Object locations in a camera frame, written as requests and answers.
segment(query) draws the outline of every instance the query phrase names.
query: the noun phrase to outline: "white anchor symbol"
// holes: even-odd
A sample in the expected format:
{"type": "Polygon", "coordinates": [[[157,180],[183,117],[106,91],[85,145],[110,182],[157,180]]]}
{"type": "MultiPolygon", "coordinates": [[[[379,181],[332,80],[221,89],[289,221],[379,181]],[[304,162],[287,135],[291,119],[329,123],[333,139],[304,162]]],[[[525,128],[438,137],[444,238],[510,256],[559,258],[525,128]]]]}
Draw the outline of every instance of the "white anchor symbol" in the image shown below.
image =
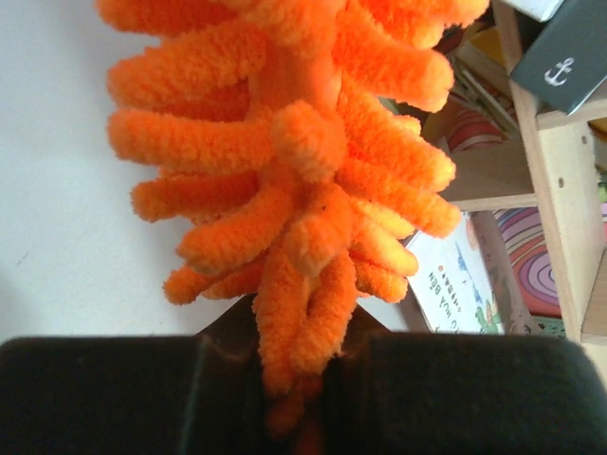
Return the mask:
{"type": "Polygon", "coordinates": [[[573,57],[569,57],[568,59],[565,59],[563,62],[558,62],[556,64],[556,67],[559,69],[559,71],[557,71],[557,74],[552,76],[552,69],[549,69],[548,71],[543,73],[543,79],[546,82],[548,82],[550,85],[552,85],[553,87],[558,87],[559,85],[563,85],[564,83],[567,82],[567,78],[564,78],[559,81],[559,76],[562,73],[565,73],[565,74],[570,73],[573,68],[570,68],[569,66],[571,66],[574,61],[575,60],[573,57]]]}

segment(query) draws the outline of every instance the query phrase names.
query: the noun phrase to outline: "shelf compartment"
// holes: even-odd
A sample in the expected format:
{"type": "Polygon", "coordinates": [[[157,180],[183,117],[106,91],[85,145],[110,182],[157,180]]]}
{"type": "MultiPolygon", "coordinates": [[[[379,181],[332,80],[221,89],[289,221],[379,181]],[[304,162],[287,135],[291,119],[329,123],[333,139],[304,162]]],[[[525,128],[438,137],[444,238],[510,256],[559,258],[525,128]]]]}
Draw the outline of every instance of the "shelf compartment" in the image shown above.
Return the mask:
{"type": "Polygon", "coordinates": [[[581,341],[607,345],[607,253],[598,267],[595,285],[581,327],[581,341]]]}
{"type": "Polygon", "coordinates": [[[460,152],[455,180],[442,196],[463,211],[536,207],[523,143],[509,141],[460,152]]]}
{"type": "Polygon", "coordinates": [[[607,82],[604,82],[579,109],[567,116],[552,109],[542,110],[538,116],[538,128],[547,130],[570,123],[607,117],[607,82]]]}

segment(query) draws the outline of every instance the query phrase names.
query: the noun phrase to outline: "orange duster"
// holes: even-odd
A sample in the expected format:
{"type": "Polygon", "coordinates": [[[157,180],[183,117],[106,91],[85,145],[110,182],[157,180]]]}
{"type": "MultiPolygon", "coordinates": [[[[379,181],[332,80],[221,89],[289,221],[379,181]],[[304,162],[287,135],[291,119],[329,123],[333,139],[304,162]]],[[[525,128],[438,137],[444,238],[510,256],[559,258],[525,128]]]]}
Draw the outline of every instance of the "orange duster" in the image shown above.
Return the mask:
{"type": "Polygon", "coordinates": [[[487,0],[98,0],[113,27],[161,43],[119,62],[108,134],[156,166],[133,190],[154,222],[192,220],[170,301],[257,293],[267,426],[287,435],[340,353],[359,293],[401,300],[416,228],[460,213],[452,162],[376,95],[438,111],[452,84],[431,47],[487,0]]]}

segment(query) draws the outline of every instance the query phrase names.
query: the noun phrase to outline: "bookshelf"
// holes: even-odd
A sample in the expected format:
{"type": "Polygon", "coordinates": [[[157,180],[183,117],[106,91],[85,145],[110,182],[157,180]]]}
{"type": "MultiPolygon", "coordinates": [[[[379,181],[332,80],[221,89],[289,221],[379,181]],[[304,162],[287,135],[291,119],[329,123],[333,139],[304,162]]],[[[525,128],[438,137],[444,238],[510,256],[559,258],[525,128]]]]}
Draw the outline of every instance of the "bookshelf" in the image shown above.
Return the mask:
{"type": "MultiPolygon", "coordinates": [[[[492,0],[508,72],[523,56],[514,10],[492,0]]],[[[607,383],[607,259],[587,121],[607,117],[607,85],[571,116],[540,110],[536,98],[510,83],[522,142],[458,158],[458,178],[445,197],[466,210],[535,206],[567,336],[581,343],[607,383]]]]}

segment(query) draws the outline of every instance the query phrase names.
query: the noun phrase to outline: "black book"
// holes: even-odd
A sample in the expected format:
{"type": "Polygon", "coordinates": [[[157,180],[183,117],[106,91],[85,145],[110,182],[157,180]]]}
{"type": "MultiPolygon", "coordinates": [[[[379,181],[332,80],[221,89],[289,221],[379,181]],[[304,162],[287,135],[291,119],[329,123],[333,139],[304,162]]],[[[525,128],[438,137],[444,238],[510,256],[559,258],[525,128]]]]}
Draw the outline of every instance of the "black book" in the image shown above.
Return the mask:
{"type": "Polygon", "coordinates": [[[607,3],[568,0],[510,78],[551,107],[572,114],[607,77],[607,3]]]}

